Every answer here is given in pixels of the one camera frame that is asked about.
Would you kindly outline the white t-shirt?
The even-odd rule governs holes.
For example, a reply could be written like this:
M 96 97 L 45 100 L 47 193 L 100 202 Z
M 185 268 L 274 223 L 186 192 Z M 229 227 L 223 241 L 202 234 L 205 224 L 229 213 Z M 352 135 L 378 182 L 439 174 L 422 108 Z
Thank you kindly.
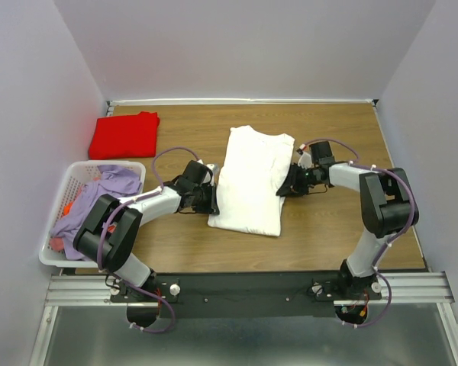
M 232 127 L 216 189 L 213 228 L 278 237 L 285 198 L 276 194 L 288 174 L 295 139 Z

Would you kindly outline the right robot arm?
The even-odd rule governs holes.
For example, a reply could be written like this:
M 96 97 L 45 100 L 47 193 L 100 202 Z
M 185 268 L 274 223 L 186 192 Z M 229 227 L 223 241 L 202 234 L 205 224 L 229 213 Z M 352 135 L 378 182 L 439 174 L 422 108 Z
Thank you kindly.
M 382 258 L 393 242 L 418 222 L 419 209 L 404 169 L 360 165 L 357 153 L 354 160 L 337 161 L 332 142 L 355 152 L 332 139 L 315 139 L 300 145 L 296 150 L 299 160 L 290 165 L 276 194 L 301 197 L 318 185 L 348 188 L 360 194 L 363 233 L 331 282 L 332 294 L 351 299 L 372 286 Z

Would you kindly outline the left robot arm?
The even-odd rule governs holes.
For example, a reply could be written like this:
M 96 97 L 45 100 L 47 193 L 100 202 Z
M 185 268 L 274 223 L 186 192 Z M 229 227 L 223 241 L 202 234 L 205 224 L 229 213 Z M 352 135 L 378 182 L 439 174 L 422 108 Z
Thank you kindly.
M 128 283 L 135 300 L 148 300 L 156 291 L 156 275 L 133 254 L 140 227 L 168 214 L 218 215 L 217 174 L 217 165 L 191 160 L 181 175 L 147 193 L 123 198 L 103 194 L 79 228 L 73 248 Z

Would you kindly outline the lavender t-shirt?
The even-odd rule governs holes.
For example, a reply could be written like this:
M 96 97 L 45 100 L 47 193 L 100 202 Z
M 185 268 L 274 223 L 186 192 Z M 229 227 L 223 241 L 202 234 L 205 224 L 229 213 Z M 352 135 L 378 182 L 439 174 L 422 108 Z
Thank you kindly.
M 112 197 L 120 198 L 142 192 L 140 190 L 141 180 L 139 176 L 130 169 L 119 165 L 100 165 L 98 170 L 101 176 L 84 184 L 73 201 L 71 213 L 79 215 L 81 226 L 95 202 L 102 195 L 109 194 Z

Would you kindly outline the folded red t-shirt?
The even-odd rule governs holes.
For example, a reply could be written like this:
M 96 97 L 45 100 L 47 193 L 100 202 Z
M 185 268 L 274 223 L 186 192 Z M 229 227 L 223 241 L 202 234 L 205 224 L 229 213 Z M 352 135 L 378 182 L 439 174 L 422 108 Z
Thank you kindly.
M 151 158 L 156 155 L 158 113 L 102 117 L 89 146 L 92 160 Z

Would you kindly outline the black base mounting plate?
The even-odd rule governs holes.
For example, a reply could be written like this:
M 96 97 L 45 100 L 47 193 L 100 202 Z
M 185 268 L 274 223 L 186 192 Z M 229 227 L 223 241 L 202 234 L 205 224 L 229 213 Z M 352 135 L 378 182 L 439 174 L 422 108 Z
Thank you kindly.
M 149 286 L 177 318 L 332 317 L 381 299 L 369 284 L 345 289 L 337 271 L 159 273 Z

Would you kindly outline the white plastic laundry basket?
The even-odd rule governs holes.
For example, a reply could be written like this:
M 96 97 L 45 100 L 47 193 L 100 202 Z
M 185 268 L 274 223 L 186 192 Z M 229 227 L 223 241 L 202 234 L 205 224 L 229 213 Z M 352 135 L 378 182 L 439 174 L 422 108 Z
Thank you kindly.
M 130 169 L 137 174 L 141 180 L 140 190 L 144 189 L 144 179 L 146 168 L 140 162 L 121 161 L 121 160 L 87 160 L 74 162 L 66 170 L 62 183 L 56 194 L 53 208 L 49 214 L 47 228 L 38 253 L 39 260 L 43 265 L 58 268 L 95 268 L 96 264 L 92 261 L 78 260 L 73 261 L 66 258 L 64 251 L 58 252 L 50 247 L 50 231 L 58 219 L 63 215 L 64 207 L 73 202 L 79 189 L 86 183 L 101 176 L 98 167 L 100 165 L 119 165 Z

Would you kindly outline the orange pink garment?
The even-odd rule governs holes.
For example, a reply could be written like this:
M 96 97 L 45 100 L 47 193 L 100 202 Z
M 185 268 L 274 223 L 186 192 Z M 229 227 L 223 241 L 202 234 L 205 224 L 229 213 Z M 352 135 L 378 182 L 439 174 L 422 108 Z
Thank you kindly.
M 82 254 L 73 248 L 73 240 L 81 226 L 77 213 L 71 213 L 73 202 L 68 203 L 62 211 L 61 218 L 50 230 L 49 246 L 55 252 L 64 252 L 68 260 L 80 260 Z

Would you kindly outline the aluminium rail frame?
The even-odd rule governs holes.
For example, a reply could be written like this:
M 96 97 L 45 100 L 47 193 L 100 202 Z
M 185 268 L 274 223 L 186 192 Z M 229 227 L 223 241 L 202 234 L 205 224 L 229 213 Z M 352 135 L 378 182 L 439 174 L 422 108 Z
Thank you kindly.
M 384 274 L 358 329 L 335 316 L 182 318 L 100 275 L 50 280 L 32 365 L 458 365 L 447 276 Z

